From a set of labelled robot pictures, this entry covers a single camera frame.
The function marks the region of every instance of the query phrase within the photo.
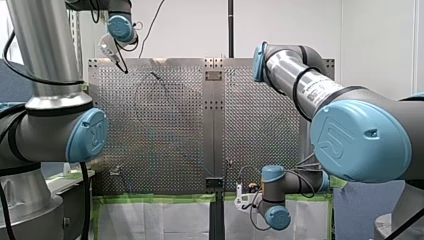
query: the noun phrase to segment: perforated metal board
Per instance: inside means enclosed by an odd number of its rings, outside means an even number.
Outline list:
[[[91,60],[90,95],[110,119],[94,193],[203,193],[212,175],[233,190],[242,166],[294,167],[305,131],[290,99],[253,82],[251,62],[129,59],[125,75]],[[326,63],[334,76],[334,60]]]
[[[110,121],[95,194],[204,192],[203,59],[127,65],[89,62],[90,95]]]
[[[241,167],[268,164],[292,168],[299,161],[299,116],[292,101],[252,80],[251,59],[225,59],[223,168],[227,190],[235,189]],[[259,183],[246,169],[244,183]]]

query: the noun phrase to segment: blue logo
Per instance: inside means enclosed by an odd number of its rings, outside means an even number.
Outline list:
[[[344,128],[342,124],[327,117],[316,147],[337,164],[336,160],[343,156],[344,146],[351,144],[353,140],[355,140],[353,134]]]

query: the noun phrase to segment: black pole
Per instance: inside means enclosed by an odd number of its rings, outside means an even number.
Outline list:
[[[228,57],[234,58],[234,0],[228,0],[228,50]]]

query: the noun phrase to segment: robotic arm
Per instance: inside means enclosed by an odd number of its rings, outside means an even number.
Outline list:
[[[79,6],[79,1],[72,2]],[[121,19],[125,25],[130,14],[123,2],[127,1],[108,1],[107,6],[119,5],[116,9],[122,12],[110,21]],[[51,196],[40,163],[79,162],[85,168],[84,163],[96,158],[105,145],[108,120],[82,91],[65,3],[8,0],[7,4],[26,70],[17,73],[33,81],[33,96],[26,104],[0,104],[0,214],[4,215],[0,239],[59,240],[63,239],[63,202]],[[111,32],[124,42],[135,35]],[[86,218],[82,239],[87,239],[90,186],[84,171],[83,175]]]
[[[287,95],[311,122],[314,154],[325,170],[293,174],[281,166],[263,168],[262,200],[256,204],[270,227],[290,224],[284,194],[328,190],[326,172],[347,181],[407,180],[424,188],[422,96],[394,101],[364,87],[343,87],[325,76],[321,56],[305,46],[264,43],[255,51],[253,69],[256,82]],[[300,174],[305,181],[298,181]],[[302,187],[306,181],[310,187]],[[237,206],[242,202],[236,199]]]
[[[113,63],[121,62],[118,56],[121,49],[138,44],[137,31],[132,22],[131,0],[66,0],[66,3],[67,8],[75,11],[108,11],[108,33],[101,38],[99,47]]]

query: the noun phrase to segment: blue joint cap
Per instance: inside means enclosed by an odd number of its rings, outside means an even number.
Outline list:
[[[110,35],[119,42],[129,42],[134,37],[134,28],[126,17],[121,15],[112,16],[107,23]]]
[[[265,52],[262,51],[262,44],[256,47],[255,53],[253,55],[253,80],[255,82],[264,82],[263,79],[263,68],[264,68],[264,57]]]
[[[330,190],[330,176],[325,171],[322,171],[322,183],[318,192],[327,192]]]
[[[18,104],[23,104],[24,102],[5,102],[5,103],[0,103],[0,112],[4,111],[8,108],[11,108],[13,106],[16,106]]]
[[[380,107],[358,100],[320,109],[311,140],[324,169],[347,181],[395,180],[411,162],[411,142],[402,125]]]
[[[284,177],[284,167],[269,165],[262,168],[262,181],[265,183],[275,182]]]
[[[85,112],[69,138],[66,160],[70,163],[93,160],[103,150],[107,131],[108,120],[102,110],[92,108]]]
[[[291,217],[287,208],[277,205],[266,211],[265,221],[272,229],[282,231],[290,225]]]

